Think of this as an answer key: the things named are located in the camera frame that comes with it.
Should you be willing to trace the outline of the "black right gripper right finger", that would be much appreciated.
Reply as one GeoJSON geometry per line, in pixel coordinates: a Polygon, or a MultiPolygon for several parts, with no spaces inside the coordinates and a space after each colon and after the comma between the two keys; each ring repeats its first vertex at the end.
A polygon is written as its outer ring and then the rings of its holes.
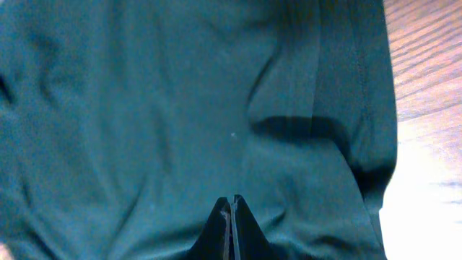
{"type": "Polygon", "coordinates": [[[234,202],[231,204],[231,220],[235,260],[278,259],[241,195],[234,196],[234,202]]]}

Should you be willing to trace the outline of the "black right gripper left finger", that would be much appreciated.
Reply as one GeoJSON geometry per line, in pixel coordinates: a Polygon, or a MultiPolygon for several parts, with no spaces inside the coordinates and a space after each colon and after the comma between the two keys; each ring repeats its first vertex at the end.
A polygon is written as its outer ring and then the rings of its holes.
{"type": "Polygon", "coordinates": [[[220,197],[216,201],[200,236],[187,253],[187,260],[230,259],[230,203],[220,197]]]}

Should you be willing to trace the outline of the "black t-shirt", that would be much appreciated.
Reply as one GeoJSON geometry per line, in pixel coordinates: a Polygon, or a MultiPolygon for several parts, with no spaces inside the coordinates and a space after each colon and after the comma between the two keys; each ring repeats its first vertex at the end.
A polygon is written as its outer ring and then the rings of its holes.
{"type": "Polygon", "coordinates": [[[1,3],[1,242],[184,259],[241,195],[278,259],[384,259],[381,0],[1,3]]]}

